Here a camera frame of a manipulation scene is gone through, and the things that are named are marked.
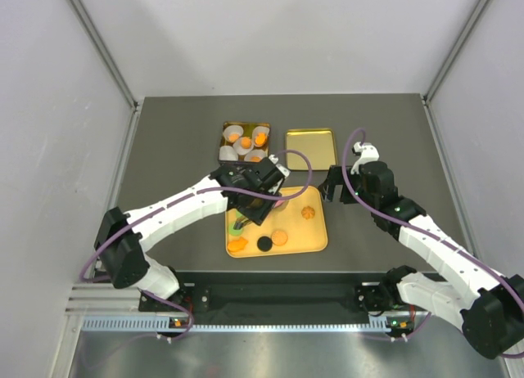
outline yellow object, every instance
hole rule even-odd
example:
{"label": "yellow object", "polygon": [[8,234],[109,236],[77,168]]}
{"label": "yellow object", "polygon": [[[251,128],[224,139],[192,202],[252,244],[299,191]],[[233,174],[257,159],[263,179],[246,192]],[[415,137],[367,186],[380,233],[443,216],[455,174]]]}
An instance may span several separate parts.
{"label": "yellow object", "polygon": [[251,138],[244,137],[241,139],[240,146],[242,146],[244,149],[249,149],[251,147]]}
{"label": "yellow object", "polygon": [[274,245],[285,245],[287,243],[287,234],[278,229],[271,234],[271,241]]}
{"label": "yellow object", "polygon": [[264,133],[256,134],[255,144],[257,146],[262,146],[265,144],[266,139],[267,139],[267,136]]}
{"label": "yellow object", "polygon": [[[284,187],[280,190],[283,196],[289,196],[301,190],[302,187]],[[315,212],[314,218],[305,220],[301,210],[309,206]],[[308,187],[300,196],[287,200],[283,209],[271,210],[264,222],[257,226],[254,223],[246,225],[242,236],[247,239],[247,244],[242,250],[231,251],[229,243],[234,236],[229,235],[228,225],[236,220],[235,210],[229,210],[225,214],[225,245],[226,251],[234,258],[261,257],[267,255],[310,253],[321,251],[328,245],[328,233],[322,209],[320,192],[315,187]],[[287,234],[285,245],[276,246],[273,241],[275,231],[284,231]],[[256,242],[261,236],[272,236],[274,244],[270,251],[260,251]]]}
{"label": "yellow object", "polygon": [[[331,165],[337,164],[335,135],[330,128],[288,130],[286,149],[304,153],[312,169],[327,171]],[[304,160],[293,153],[286,154],[286,163],[287,168],[291,170],[300,171],[308,168]]]}
{"label": "yellow object", "polygon": [[306,206],[301,211],[302,217],[306,220],[310,220],[314,217],[314,209],[311,206]]}
{"label": "yellow object", "polygon": [[247,245],[247,240],[241,237],[240,239],[236,239],[235,241],[230,241],[228,243],[228,251],[230,253],[237,253],[239,251],[244,250],[244,247]]}
{"label": "yellow object", "polygon": [[238,135],[238,134],[231,134],[231,135],[229,135],[228,140],[231,143],[234,143],[239,137],[240,137],[240,135]]}

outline paper cup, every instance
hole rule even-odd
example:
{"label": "paper cup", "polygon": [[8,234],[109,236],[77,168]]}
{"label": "paper cup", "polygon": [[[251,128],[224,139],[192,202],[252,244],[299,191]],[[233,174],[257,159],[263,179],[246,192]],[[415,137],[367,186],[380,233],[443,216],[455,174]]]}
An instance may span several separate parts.
{"label": "paper cup", "polygon": [[254,149],[253,151],[250,151],[248,154],[246,154],[246,157],[244,157],[244,161],[258,162],[267,156],[268,155],[265,151],[262,151],[261,149]]}
{"label": "paper cup", "polygon": [[226,138],[227,142],[234,143],[238,138],[242,136],[243,133],[244,128],[236,124],[233,124],[224,130],[224,138]]}
{"label": "paper cup", "polygon": [[219,160],[236,161],[238,160],[238,154],[232,147],[222,146],[219,150]]}
{"label": "paper cup", "polygon": [[242,146],[242,139],[244,137],[241,137],[240,139],[237,139],[235,143],[233,143],[233,149],[239,154],[239,155],[246,155],[250,151],[253,150],[253,140],[251,140],[251,146],[250,147],[243,147]]}
{"label": "paper cup", "polygon": [[[257,144],[256,138],[259,136],[259,134],[264,134],[265,135],[265,139],[264,139],[263,142],[259,142],[259,144]],[[255,127],[253,129],[253,135],[251,136],[251,139],[253,140],[253,143],[255,144],[256,147],[261,147],[261,146],[265,145],[265,143],[269,139],[269,128],[264,127],[264,126]]]}

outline wall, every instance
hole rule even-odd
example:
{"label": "wall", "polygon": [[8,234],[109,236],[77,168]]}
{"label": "wall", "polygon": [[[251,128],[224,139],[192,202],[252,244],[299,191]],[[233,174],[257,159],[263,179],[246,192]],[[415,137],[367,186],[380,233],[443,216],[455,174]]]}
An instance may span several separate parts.
{"label": "wall", "polygon": [[0,369],[42,377],[130,109],[66,0],[0,0]]}
{"label": "wall", "polygon": [[523,274],[522,0],[493,0],[432,102],[481,257]]}
{"label": "wall", "polygon": [[476,0],[84,0],[136,97],[424,92]]}

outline black round object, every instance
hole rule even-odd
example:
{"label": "black round object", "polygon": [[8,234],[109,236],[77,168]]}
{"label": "black round object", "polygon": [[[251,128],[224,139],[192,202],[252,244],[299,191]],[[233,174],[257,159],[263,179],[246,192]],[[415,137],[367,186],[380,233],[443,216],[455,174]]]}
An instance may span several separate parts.
{"label": "black round object", "polygon": [[271,247],[273,247],[273,242],[271,241],[270,237],[262,236],[256,242],[256,246],[259,248],[260,251],[270,251]]}

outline ruler-like strip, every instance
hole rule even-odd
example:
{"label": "ruler-like strip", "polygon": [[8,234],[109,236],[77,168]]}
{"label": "ruler-like strip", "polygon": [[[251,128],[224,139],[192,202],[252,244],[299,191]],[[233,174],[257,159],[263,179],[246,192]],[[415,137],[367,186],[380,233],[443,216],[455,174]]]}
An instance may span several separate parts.
{"label": "ruler-like strip", "polygon": [[[384,333],[391,329],[387,327],[385,317],[369,317],[369,323],[355,323],[343,325],[194,325],[195,332],[374,332]],[[92,316],[85,317],[82,327],[83,331],[183,331],[181,328],[169,327],[169,317],[146,316],[146,317],[115,317],[115,316]]]}

